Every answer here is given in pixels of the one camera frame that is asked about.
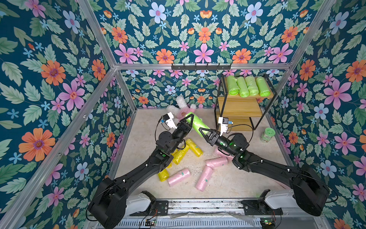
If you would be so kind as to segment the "green trash bag roll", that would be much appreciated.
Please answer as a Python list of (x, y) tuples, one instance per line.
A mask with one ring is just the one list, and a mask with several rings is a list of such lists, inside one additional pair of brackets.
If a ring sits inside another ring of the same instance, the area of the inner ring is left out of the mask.
[(257, 88), (259, 90), (259, 95), (261, 97), (267, 97), (267, 96), (270, 96), (271, 92), (270, 92), (270, 89), (267, 85), (267, 82), (265, 80), (264, 77), (257, 77), (255, 79), (255, 82), (256, 82), (256, 85), (257, 85)]
[(245, 78), (245, 81), (246, 81), (246, 85), (247, 85), (247, 88), (248, 88), (248, 91), (249, 91), (249, 94), (251, 96), (255, 96), (255, 95), (258, 95), (259, 94), (259, 89), (257, 87), (257, 84), (256, 84), (256, 81), (255, 81), (255, 78), (253, 76), (247, 76)]
[(239, 87), (240, 97), (242, 97), (242, 98), (249, 97), (250, 93), (249, 93), (249, 89), (247, 87), (244, 77), (238, 77), (236, 82)]
[(196, 116), (194, 113), (190, 112), (186, 116), (187, 122), (191, 122), (191, 119), (193, 118), (193, 129), (199, 134), (200, 137), (203, 137), (203, 134), (200, 132), (200, 128), (203, 129), (210, 129), (209, 126), (207, 126), (201, 118)]
[(227, 77), (226, 81), (227, 81), (228, 93), (230, 95), (238, 95), (240, 88), (237, 84), (237, 79), (233, 75), (230, 75)]

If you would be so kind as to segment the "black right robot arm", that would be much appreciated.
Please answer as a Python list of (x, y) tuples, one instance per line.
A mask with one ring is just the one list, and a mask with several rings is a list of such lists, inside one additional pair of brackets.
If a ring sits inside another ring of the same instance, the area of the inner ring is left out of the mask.
[(258, 173), (289, 186), (294, 191), (297, 205), (304, 212), (313, 216), (320, 216), (323, 212), (330, 190), (311, 167), (291, 167), (249, 152), (249, 143), (241, 133), (231, 134), (233, 138), (229, 139), (214, 129), (201, 127), (199, 132), (207, 143), (233, 155), (232, 163), (238, 169)]

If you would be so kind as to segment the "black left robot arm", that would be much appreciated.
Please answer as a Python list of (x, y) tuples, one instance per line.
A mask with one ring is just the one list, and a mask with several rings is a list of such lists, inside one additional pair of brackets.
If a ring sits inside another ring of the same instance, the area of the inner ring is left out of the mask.
[(163, 171), (173, 160), (172, 153), (193, 127), (194, 114), (182, 119), (174, 132), (164, 131), (149, 158), (129, 173), (114, 180), (104, 179), (88, 206), (88, 211), (106, 229), (113, 229), (126, 214), (127, 199), (140, 185)]

